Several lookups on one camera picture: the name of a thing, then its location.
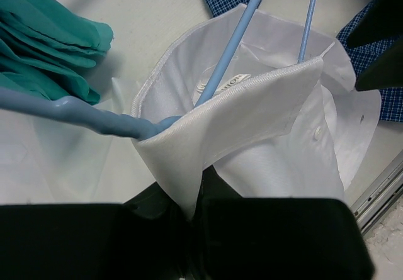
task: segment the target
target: black object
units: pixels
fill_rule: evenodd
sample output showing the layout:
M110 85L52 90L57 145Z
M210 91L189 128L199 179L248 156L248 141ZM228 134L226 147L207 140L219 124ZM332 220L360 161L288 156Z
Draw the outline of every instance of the black object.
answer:
M0 279L351 279L374 268L330 199L244 199L211 167L191 223L157 184L124 205L0 207Z
M355 48L403 34L403 0L376 0L374 6L347 38ZM358 91L403 87L403 39L387 49L356 82Z

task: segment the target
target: teal garment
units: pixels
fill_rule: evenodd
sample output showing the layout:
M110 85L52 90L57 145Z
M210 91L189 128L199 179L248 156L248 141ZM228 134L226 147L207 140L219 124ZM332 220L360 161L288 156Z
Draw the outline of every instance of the teal garment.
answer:
M0 86L96 104L99 94L79 73L96 66L112 39L108 25L77 16L56 0L0 0Z

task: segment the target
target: metal strip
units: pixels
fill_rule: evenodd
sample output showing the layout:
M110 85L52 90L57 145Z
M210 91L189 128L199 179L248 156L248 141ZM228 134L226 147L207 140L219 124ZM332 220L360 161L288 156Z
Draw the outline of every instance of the metal strip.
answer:
M403 151L351 207L363 235L367 234L403 194Z

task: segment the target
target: teal cloth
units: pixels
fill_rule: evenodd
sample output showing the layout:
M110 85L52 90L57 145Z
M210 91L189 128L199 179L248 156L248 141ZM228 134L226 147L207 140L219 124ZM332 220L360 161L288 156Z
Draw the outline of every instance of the teal cloth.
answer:
M79 17L56 0L0 0L0 86L96 104L99 94L76 71L94 67L112 39L108 25Z

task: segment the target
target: shirt button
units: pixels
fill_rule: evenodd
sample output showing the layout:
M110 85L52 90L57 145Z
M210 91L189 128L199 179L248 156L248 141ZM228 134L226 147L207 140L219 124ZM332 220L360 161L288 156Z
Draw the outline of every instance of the shirt button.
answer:
M321 126L317 127L315 130L314 139L319 140L322 137L322 134L323 134L322 127Z

